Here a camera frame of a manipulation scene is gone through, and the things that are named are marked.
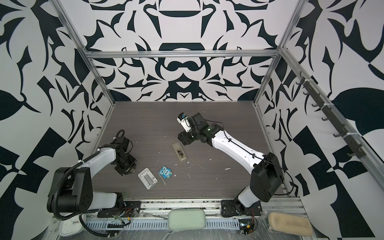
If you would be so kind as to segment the white remote control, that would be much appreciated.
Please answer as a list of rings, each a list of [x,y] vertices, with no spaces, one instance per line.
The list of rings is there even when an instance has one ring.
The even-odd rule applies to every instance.
[[[176,156],[180,162],[184,162],[187,160],[187,155],[185,151],[183,150],[181,144],[179,142],[173,143],[172,147],[176,153]]]

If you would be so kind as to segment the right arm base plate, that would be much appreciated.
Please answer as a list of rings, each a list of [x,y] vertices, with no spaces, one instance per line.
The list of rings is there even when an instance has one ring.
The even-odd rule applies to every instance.
[[[251,207],[246,208],[239,201],[221,200],[221,216],[231,218],[237,216],[261,216],[263,211],[261,202],[256,202]]]

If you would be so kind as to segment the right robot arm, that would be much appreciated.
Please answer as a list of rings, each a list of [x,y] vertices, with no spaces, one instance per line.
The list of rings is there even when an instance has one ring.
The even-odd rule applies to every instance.
[[[250,184],[234,199],[236,215],[258,202],[268,202],[284,183],[284,169],[273,153],[264,154],[246,146],[231,136],[222,122],[213,121],[210,125],[200,113],[191,117],[181,113],[177,121],[184,128],[178,134],[184,146],[195,141],[208,144],[234,159],[251,175]]]

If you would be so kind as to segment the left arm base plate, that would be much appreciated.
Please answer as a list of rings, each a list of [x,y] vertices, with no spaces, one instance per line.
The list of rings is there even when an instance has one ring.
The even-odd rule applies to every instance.
[[[119,217],[133,217],[138,215],[141,211],[141,201],[125,201],[122,207],[115,207],[112,209],[102,209],[98,212],[98,218],[113,218],[118,215]]]

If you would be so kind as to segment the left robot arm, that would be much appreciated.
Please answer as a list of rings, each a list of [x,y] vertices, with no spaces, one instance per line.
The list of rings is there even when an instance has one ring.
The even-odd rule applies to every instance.
[[[132,148],[132,141],[117,136],[88,158],[71,167],[57,169],[48,195],[48,212],[58,220],[66,220],[90,211],[122,210],[125,207],[122,193],[95,192],[92,179],[107,165],[113,165],[121,176],[132,173],[137,162],[131,155]]]

